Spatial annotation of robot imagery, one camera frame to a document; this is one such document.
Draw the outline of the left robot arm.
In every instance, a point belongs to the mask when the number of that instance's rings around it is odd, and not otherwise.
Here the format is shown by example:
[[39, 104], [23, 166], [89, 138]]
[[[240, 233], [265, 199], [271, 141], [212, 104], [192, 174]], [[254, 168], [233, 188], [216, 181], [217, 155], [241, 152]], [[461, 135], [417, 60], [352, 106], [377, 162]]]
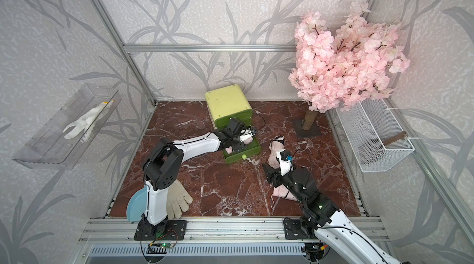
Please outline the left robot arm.
[[202, 136], [176, 141], [161, 139], [143, 165], [147, 190], [144, 221], [156, 227], [181, 218], [189, 210], [193, 198], [177, 180], [182, 163], [217, 151], [241, 152], [254, 140], [256, 133], [256, 128], [231, 118], [225, 128]]

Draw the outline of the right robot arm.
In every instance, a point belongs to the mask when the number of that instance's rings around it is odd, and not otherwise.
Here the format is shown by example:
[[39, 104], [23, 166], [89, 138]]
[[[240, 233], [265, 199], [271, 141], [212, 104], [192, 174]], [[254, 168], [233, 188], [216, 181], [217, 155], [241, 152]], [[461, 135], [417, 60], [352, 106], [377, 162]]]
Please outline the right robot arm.
[[350, 264], [398, 264], [356, 227], [352, 220], [326, 195], [317, 189], [316, 181], [305, 168], [284, 174], [280, 169], [263, 166], [268, 183], [284, 186], [302, 205], [300, 225], [308, 238], [328, 244]]

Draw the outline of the green drawer cabinet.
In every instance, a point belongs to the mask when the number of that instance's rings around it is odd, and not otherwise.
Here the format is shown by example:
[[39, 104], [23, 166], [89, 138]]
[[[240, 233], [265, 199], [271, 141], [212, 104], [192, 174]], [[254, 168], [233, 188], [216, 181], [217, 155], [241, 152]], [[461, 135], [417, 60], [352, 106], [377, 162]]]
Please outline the green drawer cabinet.
[[231, 118], [253, 126], [253, 109], [239, 85], [208, 91], [205, 100], [215, 129], [226, 127]]

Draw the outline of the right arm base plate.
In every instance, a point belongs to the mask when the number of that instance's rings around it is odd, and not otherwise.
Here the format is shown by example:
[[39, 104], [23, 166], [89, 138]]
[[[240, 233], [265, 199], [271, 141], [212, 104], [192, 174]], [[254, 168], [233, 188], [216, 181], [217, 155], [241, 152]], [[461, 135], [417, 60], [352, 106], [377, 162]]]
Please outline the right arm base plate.
[[322, 220], [320, 222], [312, 218], [300, 217], [292, 219], [285, 217], [283, 219], [283, 227], [285, 231], [285, 239], [317, 239], [315, 232], [324, 227], [325, 224], [331, 223], [332, 219]]

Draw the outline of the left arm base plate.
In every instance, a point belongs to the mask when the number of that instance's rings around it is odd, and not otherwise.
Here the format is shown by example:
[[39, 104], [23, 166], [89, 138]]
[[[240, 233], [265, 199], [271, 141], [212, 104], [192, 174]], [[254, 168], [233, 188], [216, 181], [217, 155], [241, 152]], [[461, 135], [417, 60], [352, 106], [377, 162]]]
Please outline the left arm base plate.
[[157, 225], [152, 225], [142, 218], [133, 239], [135, 241], [182, 241], [185, 237], [187, 223], [186, 220], [164, 220]]

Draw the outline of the green bottom drawer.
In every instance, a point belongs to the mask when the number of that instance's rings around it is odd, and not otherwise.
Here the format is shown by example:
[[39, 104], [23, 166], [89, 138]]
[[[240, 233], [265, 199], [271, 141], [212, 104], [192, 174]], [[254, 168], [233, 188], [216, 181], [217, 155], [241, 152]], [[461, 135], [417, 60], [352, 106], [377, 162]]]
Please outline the green bottom drawer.
[[260, 154], [262, 148], [256, 137], [248, 144], [239, 143], [232, 145], [227, 149], [223, 149], [223, 157], [226, 164], [232, 164], [241, 160], [248, 159]]

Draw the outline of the pink umbrella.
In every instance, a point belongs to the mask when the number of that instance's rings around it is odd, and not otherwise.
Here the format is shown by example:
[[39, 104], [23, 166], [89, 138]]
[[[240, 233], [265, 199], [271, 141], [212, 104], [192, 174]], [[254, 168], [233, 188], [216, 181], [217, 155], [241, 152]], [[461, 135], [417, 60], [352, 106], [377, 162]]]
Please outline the pink umbrella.
[[251, 135], [241, 136], [238, 141], [234, 141], [230, 146], [225, 148], [227, 154], [233, 154], [245, 150], [246, 146], [253, 142], [253, 137]]
[[276, 136], [271, 142], [269, 143], [269, 150], [270, 155], [267, 159], [267, 164], [272, 167], [273, 169], [280, 168], [280, 153], [285, 149], [285, 137], [284, 136]]
[[273, 188], [273, 193], [271, 196], [272, 202], [274, 202], [274, 197], [279, 197], [290, 201], [297, 201], [297, 198], [293, 194], [291, 194], [291, 192], [284, 185], [280, 185], [279, 187]]

